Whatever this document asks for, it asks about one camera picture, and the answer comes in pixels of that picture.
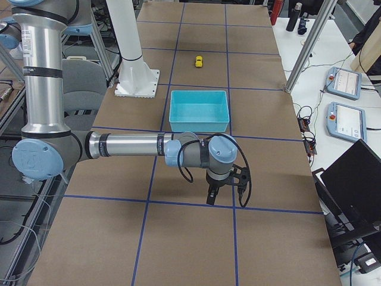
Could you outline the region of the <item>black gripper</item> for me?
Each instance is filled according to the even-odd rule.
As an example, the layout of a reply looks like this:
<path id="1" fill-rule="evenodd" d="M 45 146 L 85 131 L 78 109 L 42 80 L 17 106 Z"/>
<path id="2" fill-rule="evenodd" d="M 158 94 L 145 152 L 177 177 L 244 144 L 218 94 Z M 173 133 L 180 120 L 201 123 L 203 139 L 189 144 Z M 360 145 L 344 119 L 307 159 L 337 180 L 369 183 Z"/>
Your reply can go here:
<path id="1" fill-rule="evenodd" d="M 208 195 L 206 203 L 208 205 L 214 205 L 216 197 L 218 195 L 219 188 L 226 184 L 226 180 L 229 178 L 229 172 L 224 174 L 217 174 L 213 171 L 206 172 L 206 180 L 209 184 Z"/>

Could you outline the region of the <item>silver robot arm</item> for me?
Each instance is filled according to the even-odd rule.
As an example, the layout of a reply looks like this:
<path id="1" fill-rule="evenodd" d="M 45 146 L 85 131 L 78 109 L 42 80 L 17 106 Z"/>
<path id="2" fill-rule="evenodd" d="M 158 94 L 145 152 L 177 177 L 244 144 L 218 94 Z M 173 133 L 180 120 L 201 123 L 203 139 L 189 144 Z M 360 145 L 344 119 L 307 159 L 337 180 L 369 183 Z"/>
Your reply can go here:
<path id="1" fill-rule="evenodd" d="M 206 138 L 185 132 L 99 134 L 75 131 L 64 122 L 62 33 L 69 27 L 92 24 L 89 1 L 13 1 L 12 14 L 21 28 L 27 124 L 13 148 L 13 162 L 25 176 L 45 180 L 84 160 L 110 156 L 163 156 L 189 182 L 190 168 L 205 169 L 207 203 L 233 185 L 242 195 L 250 175 L 235 164 L 242 151 L 228 135 Z"/>

